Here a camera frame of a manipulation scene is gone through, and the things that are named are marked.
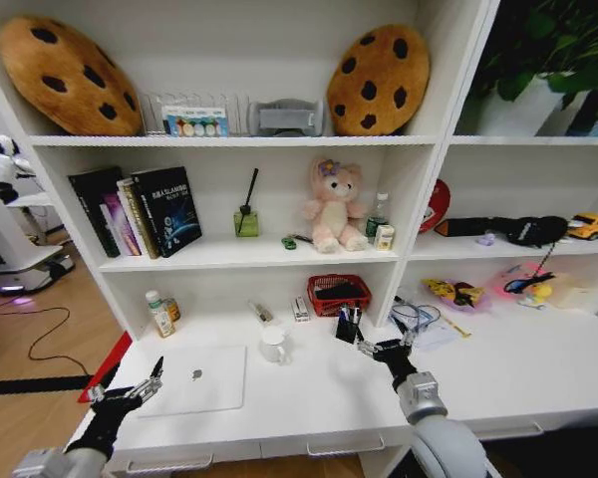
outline white mug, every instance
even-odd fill
[[[284,343],[286,343],[284,330],[277,326],[268,326],[261,333],[259,349],[266,360],[282,365],[290,363],[290,355],[284,347]]]

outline red plastic basket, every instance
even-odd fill
[[[350,297],[346,299],[317,299],[315,294],[317,289],[330,289],[345,283],[357,286],[363,293],[359,297]],[[368,286],[366,286],[366,283],[363,282],[363,279],[359,276],[330,274],[328,276],[314,276],[308,280],[308,297],[318,316],[335,317],[339,315],[339,309],[341,309],[341,306],[344,304],[348,304],[349,307],[355,307],[359,304],[359,307],[365,311],[370,304],[372,294],[370,293]]]

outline plant pot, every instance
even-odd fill
[[[562,100],[547,81],[535,76],[514,102],[503,100],[496,91],[482,103],[476,134],[487,136],[535,136]]]
[[[538,130],[538,136],[564,136],[567,133],[567,129],[574,121],[578,112],[585,103],[587,94],[589,92],[581,92],[576,95],[576,99],[571,102],[567,108],[562,108],[562,102],[556,104],[553,112],[549,114],[545,122]]]

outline book spine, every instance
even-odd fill
[[[118,231],[116,230],[115,225],[113,223],[113,217],[111,216],[111,212],[109,212],[109,207],[103,203],[100,204],[100,209],[102,209],[102,215],[104,216],[104,220],[107,223],[107,227],[111,231],[111,234],[113,234],[113,239],[116,241],[116,246],[118,246],[118,249],[122,251],[122,254],[124,254],[125,256],[130,256],[131,251],[129,251],[129,248],[124,243],[122,237],[120,237],[120,234],[118,234]]]
[[[136,238],[133,235],[133,229],[131,229],[131,224],[129,224],[118,194],[116,192],[106,193],[104,195],[104,202],[111,213],[114,231],[122,238],[126,249],[129,251],[129,255],[140,255],[140,246],[138,246]]]
[[[144,242],[142,234],[140,234],[140,229],[138,229],[138,223],[136,222],[133,212],[131,211],[129,200],[123,191],[118,191],[118,198],[120,200],[120,204],[122,204],[122,209],[124,209],[124,213],[127,216],[127,221],[129,221],[129,226],[133,232],[133,237],[140,248],[140,255],[147,256],[149,254],[149,250],[147,249],[147,244]]]
[[[147,200],[147,196],[140,192],[140,198],[142,199],[142,205],[144,206],[145,211],[147,212],[147,217],[149,219],[150,230],[152,231],[153,237],[156,239],[155,242],[157,247],[159,248],[159,253],[162,257],[168,257],[172,253],[162,244],[162,241],[159,240],[159,231],[157,230],[157,225],[155,224],[155,220],[152,217],[152,213],[150,212],[149,201]]]
[[[141,210],[141,206],[138,203],[138,199],[135,196],[132,186],[123,186],[124,194],[129,200],[129,206],[131,207],[131,212],[133,217],[138,224],[138,229],[140,230],[140,235],[144,239],[145,244],[147,245],[147,251],[149,252],[149,257],[151,259],[156,259],[159,257],[159,252],[157,251],[157,247],[155,246],[155,242],[152,239],[151,233],[149,231],[149,226],[144,219],[143,212]]]
[[[80,201],[80,204],[82,204],[82,208],[84,209],[84,212],[87,214],[87,219],[89,219],[89,222],[91,223],[91,226],[93,227],[93,230],[95,231],[96,236],[98,236],[98,239],[100,240],[100,243],[102,244],[102,248],[104,249],[105,254],[111,258],[118,257],[120,255],[120,250],[118,249],[118,247],[115,243],[113,234],[111,234],[111,231],[109,231],[107,229],[107,225],[104,222],[104,219],[101,220],[100,217],[98,217],[95,214],[95,212],[91,210],[91,208],[89,207],[88,201],[80,193],[77,186],[75,186],[75,185],[74,185],[74,190],[78,196],[78,200]]]

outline wooden floor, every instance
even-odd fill
[[[64,233],[60,233],[51,242],[63,238]],[[94,373],[122,331],[86,266],[75,250],[71,252],[76,260],[75,271],[46,291],[0,308],[0,313],[69,308],[71,318],[67,324],[41,341],[34,355],[69,355]],[[67,360],[27,359],[29,345],[63,318],[61,311],[0,316],[0,379],[80,374],[80,368]],[[79,395],[78,391],[64,391],[0,396],[0,477],[9,477],[27,451],[66,444],[88,409],[77,402]],[[287,457],[219,463],[205,471],[176,476],[357,478],[363,477],[363,472],[357,456],[322,460]]]

